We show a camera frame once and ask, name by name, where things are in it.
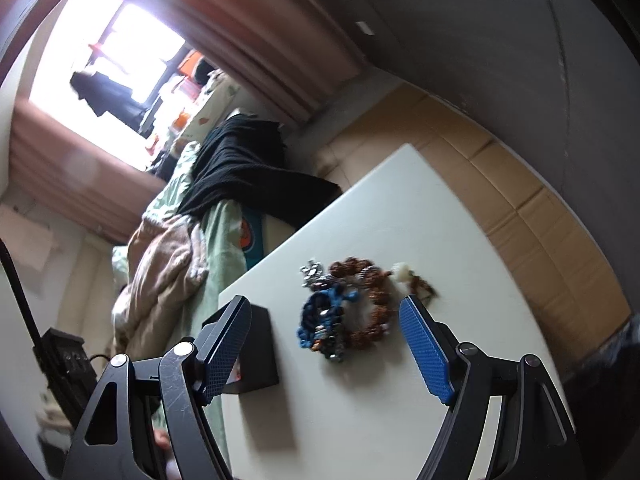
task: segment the black cable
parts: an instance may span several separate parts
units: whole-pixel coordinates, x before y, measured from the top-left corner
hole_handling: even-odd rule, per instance
[[[22,314],[22,319],[24,320],[24,324],[27,327],[27,332],[29,332],[29,336],[33,341],[36,355],[43,356],[44,346],[42,345],[40,332],[38,332],[38,327],[36,326],[36,322],[33,319],[33,316],[31,315],[31,309],[29,308],[29,303],[27,302],[27,298],[24,295],[24,290],[22,290],[22,285],[20,284],[20,278],[18,277],[18,272],[15,270],[14,261],[11,259],[9,250],[6,248],[6,245],[4,244],[1,238],[0,238],[0,263],[2,263],[2,268],[4,269],[4,273],[6,274],[6,277],[9,280],[9,285],[11,285],[11,290],[14,292],[15,301],[18,304],[20,313]]]
[[[94,354],[91,357],[89,357],[89,362],[93,361],[97,357],[102,357],[104,359],[107,359],[107,361],[111,361],[111,358],[106,354]]]

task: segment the green bedsheet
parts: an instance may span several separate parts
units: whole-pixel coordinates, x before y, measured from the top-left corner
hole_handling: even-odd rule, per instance
[[[197,155],[197,147],[196,142],[185,147],[176,165],[174,176],[149,205],[147,213],[158,214],[163,218],[175,213],[191,183],[190,170]],[[233,200],[219,202],[203,218],[202,227],[207,243],[209,276],[198,292],[185,303],[167,350],[185,336],[196,337],[202,322],[218,309],[220,292],[246,272],[244,254],[240,248],[241,222],[241,206]],[[114,248],[114,272],[116,268],[126,268],[126,255],[126,247],[124,251],[121,248]],[[228,463],[220,397],[215,397],[213,402],[205,407],[204,412],[218,447]],[[166,427],[163,410],[156,412],[154,427]]]

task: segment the black box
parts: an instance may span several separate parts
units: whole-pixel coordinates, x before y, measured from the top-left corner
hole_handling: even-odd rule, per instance
[[[218,309],[202,326],[217,322],[225,309],[226,305]],[[222,392],[244,394],[279,382],[269,311],[252,303],[249,332]]]

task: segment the beige blanket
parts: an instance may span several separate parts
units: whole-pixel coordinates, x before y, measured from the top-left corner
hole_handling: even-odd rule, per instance
[[[158,357],[184,301],[209,273],[200,223],[190,216],[143,216],[127,258],[129,283],[117,299],[124,315],[114,327],[114,348],[132,360]]]

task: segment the paper on wall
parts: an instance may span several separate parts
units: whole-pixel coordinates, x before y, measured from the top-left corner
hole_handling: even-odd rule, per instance
[[[44,269],[52,249],[58,247],[53,232],[0,204],[0,238],[16,262]]]

